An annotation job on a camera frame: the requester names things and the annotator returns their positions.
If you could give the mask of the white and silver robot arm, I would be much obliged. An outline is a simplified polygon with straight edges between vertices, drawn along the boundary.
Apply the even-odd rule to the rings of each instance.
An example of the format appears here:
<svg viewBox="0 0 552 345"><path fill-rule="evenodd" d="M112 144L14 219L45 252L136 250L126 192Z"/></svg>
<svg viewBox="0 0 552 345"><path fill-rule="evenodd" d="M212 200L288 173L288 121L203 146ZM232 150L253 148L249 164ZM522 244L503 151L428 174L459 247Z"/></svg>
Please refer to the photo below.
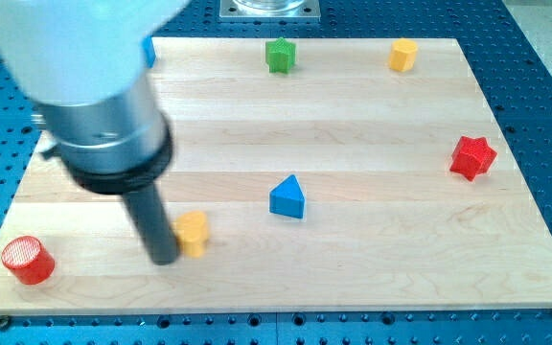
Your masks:
<svg viewBox="0 0 552 345"><path fill-rule="evenodd" d="M84 189L123 199L150 259L179 249L155 181L173 138L147 76L144 41L183 0L0 0L0 54Z"/></svg>

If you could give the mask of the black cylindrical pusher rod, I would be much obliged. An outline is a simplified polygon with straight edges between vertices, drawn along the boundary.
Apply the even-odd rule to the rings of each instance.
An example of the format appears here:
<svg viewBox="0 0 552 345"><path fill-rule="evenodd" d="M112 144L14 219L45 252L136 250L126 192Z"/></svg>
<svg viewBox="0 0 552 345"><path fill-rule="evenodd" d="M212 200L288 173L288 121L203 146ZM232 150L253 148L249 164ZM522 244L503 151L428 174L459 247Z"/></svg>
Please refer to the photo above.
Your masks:
<svg viewBox="0 0 552 345"><path fill-rule="evenodd" d="M150 260L156 265L173 263L178 244L155 184L123 194L122 201Z"/></svg>

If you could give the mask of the blue block behind arm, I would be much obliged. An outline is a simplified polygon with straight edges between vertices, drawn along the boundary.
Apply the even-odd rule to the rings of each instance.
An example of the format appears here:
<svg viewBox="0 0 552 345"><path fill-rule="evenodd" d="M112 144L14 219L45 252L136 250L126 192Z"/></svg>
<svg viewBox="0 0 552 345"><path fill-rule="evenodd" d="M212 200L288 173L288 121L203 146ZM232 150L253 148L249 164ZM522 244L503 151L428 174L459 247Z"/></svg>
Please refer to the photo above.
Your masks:
<svg viewBox="0 0 552 345"><path fill-rule="evenodd" d="M152 37L150 35L146 36L143 39L142 48L145 53L146 64L148 68L151 69L154 66L154 63L156 62L156 53L155 53Z"/></svg>

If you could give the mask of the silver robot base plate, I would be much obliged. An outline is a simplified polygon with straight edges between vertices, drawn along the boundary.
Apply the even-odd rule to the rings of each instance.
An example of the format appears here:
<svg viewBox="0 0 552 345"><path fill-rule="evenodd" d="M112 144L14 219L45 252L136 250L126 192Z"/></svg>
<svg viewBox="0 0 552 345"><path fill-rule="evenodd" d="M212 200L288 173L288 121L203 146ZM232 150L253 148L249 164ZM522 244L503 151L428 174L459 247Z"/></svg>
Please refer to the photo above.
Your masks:
<svg viewBox="0 0 552 345"><path fill-rule="evenodd" d="M221 22L318 22L319 0L220 0Z"/></svg>

